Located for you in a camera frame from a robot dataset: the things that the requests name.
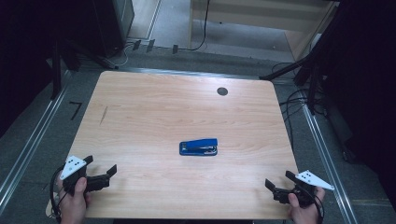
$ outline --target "white bracket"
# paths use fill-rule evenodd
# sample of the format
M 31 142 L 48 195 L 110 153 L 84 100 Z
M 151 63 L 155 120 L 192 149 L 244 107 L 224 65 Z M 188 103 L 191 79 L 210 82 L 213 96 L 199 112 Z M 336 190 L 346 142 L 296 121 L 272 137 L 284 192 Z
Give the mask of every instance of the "white bracket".
M 61 180 L 65 180 L 67 177 L 75 173 L 77 170 L 81 169 L 85 166 L 87 162 L 82 159 L 79 159 L 75 156 L 70 156 L 66 160 L 66 164 L 64 165 L 64 170 L 61 173 Z
M 334 186 L 328 184 L 327 182 L 325 182 L 324 180 L 320 179 L 319 177 L 315 176 L 314 174 L 312 174 L 311 172 L 309 172 L 308 170 L 302 173 L 299 173 L 296 175 L 296 178 L 309 184 L 312 186 L 318 186 L 324 189 L 330 189 L 330 190 L 334 190 Z

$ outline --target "hand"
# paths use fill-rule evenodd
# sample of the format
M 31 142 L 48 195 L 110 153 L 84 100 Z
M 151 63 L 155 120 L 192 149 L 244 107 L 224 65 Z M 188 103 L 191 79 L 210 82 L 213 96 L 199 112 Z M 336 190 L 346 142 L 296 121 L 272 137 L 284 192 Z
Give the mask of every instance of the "hand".
M 317 196 L 323 202 L 325 191 L 323 188 L 317 187 Z M 318 209 L 314 204 L 309 205 L 306 208 L 300 207 L 297 196 L 293 193 L 289 195 L 290 209 L 289 216 L 293 219 L 296 224 L 316 224 L 318 223 Z
M 63 185 L 63 181 L 58 178 L 58 187 Z M 63 224 L 80 224 L 83 223 L 85 213 L 87 210 L 87 204 L 91 201 L 90 195 L 84 197 L 84 190 L 87 188 L 87 179 L 82 177 L 78 180 L 75 186 L 74 196 L 66 194 L 63 189 L 60 190 L 59 198 L 61 201 L 61 212 L 62 212 L 62 222 Z

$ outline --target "black round hole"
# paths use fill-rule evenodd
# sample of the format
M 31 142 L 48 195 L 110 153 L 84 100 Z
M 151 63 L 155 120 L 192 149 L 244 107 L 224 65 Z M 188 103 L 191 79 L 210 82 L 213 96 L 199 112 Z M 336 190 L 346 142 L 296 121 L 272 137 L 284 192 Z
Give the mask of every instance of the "black round hole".
M 228 94 L 228 91 L 224 87 L 220 87 L 218 88 L 218 94 L 224 96 Z

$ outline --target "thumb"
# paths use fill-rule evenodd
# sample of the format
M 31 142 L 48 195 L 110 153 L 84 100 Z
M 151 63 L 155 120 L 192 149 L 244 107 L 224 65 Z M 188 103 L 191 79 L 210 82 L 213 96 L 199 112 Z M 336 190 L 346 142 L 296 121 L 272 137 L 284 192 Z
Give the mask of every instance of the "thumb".
M 300 207 L 300 204 L 298 203 L 297 196 L 295 194 L 290 193 L 288 195 L 288 197 L 289 197 L 289 203 L 290 203 L 291 207 L 293 207 L 293 208 Z
M 85 188 L 87 188 L 87 179 L 85 177 L 82 177 L 76 183 L 75 195 L 82 195 Z

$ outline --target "desk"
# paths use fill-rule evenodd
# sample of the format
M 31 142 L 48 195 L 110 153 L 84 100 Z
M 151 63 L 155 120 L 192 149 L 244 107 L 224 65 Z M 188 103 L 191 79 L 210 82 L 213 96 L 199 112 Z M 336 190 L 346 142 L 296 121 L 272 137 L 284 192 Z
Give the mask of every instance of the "desk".
M 207 137 L 217 156 L 179 155 L 179 142 Z M 88 175 L 118 166 L 87 217 L 286 218 L 264 180 L 291 189 L 285 171 L 297 173 L 273 84 L 260 80 L 104 72 L 70 154 L 93 155 Z
M 191 0 L 189 46 L 192 20 L 205 19 L 206 4 L 207 0 Z M 299 60 L 327 26 L 335 6 L 322 0 L 211 0 L 207 19 L 286 30 L 294 59 Z

